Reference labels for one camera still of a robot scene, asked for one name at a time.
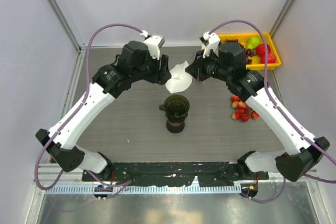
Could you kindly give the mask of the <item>white paper coffee filter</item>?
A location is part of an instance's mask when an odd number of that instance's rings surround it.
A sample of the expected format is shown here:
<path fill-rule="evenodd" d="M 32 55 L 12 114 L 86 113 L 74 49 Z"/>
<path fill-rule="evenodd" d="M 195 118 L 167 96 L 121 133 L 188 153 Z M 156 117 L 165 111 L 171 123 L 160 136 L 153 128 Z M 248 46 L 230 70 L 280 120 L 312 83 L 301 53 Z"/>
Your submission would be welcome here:
<path fill-rule="evenodd" d="M 188 62 L 185 61 L 170 70 L 171 78 L 166 82 L 165 87 L 171 94 L 183 92 L 192 84 L 193 77 L 185 71 L 188 66 Z"/>

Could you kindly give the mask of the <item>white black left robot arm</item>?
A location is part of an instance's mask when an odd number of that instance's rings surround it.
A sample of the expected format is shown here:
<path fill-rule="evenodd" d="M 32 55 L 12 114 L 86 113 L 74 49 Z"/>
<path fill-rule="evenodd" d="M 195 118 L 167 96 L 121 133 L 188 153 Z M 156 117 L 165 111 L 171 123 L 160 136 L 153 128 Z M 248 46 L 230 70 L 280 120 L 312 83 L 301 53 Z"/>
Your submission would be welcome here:
<path fill-rule="evenodd" d="M 164 85 L 171 78 L 169 58 L 160 53 L 163 44 L 158 36 L 125 44 L 114 63 L 98 69 L 89 90 L 58 124 L 37 131 L 36 138 L 64 172 L 88 169 L 101 181 L 112 176 L 108 159 L 79 147 L 77 141 L 94 118 L 133 83 L 144 80 Z"/>

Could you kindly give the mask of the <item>dark green glass dripper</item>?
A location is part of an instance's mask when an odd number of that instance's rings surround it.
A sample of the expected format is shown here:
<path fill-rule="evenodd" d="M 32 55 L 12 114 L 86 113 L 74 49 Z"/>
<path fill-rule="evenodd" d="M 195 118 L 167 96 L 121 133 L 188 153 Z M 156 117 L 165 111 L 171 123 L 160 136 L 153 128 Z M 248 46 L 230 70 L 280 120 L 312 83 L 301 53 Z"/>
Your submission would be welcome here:
<path fill-rule="evenodd" d="M 167 120 L 172 124 L 182 124 L 188 117 L 190 103 L 188 99 L 180 94 L 173 94 L 167 97 L 159 110 L 165 112 Z"/>

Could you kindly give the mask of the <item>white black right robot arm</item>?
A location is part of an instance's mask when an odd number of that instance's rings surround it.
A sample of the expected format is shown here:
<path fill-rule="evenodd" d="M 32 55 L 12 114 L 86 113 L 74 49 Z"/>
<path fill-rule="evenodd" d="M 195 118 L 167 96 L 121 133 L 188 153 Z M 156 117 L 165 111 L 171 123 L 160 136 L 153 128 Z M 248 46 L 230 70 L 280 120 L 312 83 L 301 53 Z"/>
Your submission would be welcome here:
<path fill-rule="evenodd" d="M 315 137 L 298 123 L 258 71 L 246 68 L 244 50 L 239 44 L 221 44 L 218 52 L 200 50 L 185 71 L 198 81 L 210 77 L 224 81 L 228 90 L 257 112 L 282 143 L 283 152 L 247 153 L 237 167 L 240 177 L 249 179 L 256 172 L 279 172 L 296 182 L 320 162 L 329 148 L 324 136 Z"/>

